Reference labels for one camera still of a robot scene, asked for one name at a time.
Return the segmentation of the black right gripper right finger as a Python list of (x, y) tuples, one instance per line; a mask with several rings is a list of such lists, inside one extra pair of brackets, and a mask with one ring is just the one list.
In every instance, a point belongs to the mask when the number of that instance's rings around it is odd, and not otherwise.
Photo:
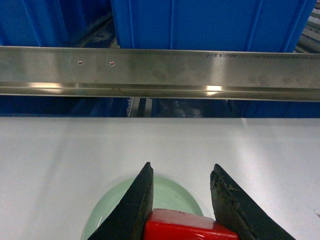
[(241, 240), (294, 239), (217, 163), (210, 174), (210, 192), (216, 221)]

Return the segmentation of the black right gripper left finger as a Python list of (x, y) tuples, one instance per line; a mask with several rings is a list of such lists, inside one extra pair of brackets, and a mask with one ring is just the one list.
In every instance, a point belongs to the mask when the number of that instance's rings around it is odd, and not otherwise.
[(153, 210), (154, 170), (146, 162), (119, 203), (90, 240), (142, 240)]

